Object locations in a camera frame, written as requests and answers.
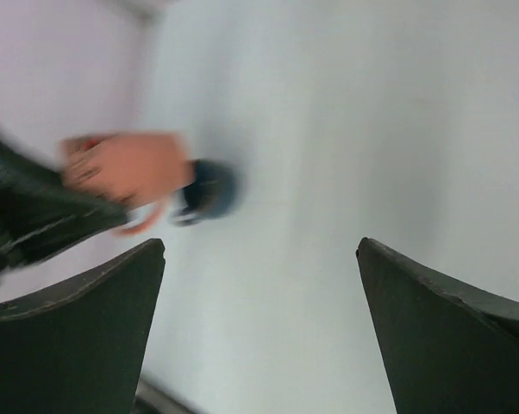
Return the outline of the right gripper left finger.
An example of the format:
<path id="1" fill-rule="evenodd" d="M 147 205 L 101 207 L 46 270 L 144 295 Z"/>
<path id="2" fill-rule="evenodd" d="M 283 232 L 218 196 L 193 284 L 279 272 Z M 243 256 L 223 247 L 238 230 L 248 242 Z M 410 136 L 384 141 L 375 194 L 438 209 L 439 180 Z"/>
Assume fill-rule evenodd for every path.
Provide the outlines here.
<path id="1" fill-rule="evenodd" d="M 128 413 L 165 268 L 150 239 L 0 304 L 0 413 Z"/>

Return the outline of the blue mug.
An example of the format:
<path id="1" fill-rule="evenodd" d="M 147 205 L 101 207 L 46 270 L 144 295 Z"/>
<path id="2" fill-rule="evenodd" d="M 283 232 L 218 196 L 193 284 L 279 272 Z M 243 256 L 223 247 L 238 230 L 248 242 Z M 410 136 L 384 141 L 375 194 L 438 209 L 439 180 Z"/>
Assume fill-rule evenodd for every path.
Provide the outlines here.
<path id="1" fill-rule="evenodd" d="M 191 166 L 195 178 L 181 190 L 183 206 L 171 216 L 179 227 L 225 217 L 239 197 L 239 177 L 228 163 L 197 159 Z"/>

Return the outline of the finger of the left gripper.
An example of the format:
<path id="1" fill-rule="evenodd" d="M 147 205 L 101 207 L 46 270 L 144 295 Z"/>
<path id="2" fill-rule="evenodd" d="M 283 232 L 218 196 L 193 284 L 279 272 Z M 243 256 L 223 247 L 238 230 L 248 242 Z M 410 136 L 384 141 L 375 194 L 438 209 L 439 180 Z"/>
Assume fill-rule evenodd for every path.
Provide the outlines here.
<path id="1" fill-rule="evenodd" d="M 69 190 L 0 139 L 0 274 L 49 260 L 128 222 L 123 204 Z"/>

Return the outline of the salmon pink mug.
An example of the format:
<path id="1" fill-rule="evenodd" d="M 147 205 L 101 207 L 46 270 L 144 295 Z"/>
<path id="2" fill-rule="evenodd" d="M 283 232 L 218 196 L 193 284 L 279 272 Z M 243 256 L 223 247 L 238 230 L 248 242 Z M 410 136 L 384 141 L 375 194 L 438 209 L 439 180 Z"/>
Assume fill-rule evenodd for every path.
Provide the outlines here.
<path id="1" fill-rule="evenodd" d="M 119 202 L 130 210 L 153 204 L 152 212 L 120 235 L 138 235 L 161 218 L 170 196 L 195 179 L 181 135 L 115 132 L 81 135 L 59 145 L 63 184 Z"/>

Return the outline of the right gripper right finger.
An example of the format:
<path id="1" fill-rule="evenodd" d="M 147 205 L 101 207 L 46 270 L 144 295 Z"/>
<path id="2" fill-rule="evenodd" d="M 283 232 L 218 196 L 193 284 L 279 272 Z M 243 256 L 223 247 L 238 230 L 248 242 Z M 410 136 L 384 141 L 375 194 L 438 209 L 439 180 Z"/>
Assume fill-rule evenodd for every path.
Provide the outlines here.
<path id="1" fill-rule="evenodd" d="M 356 258 L 399 413 L 519 413 L 519 302 L 371 238 Z"/>

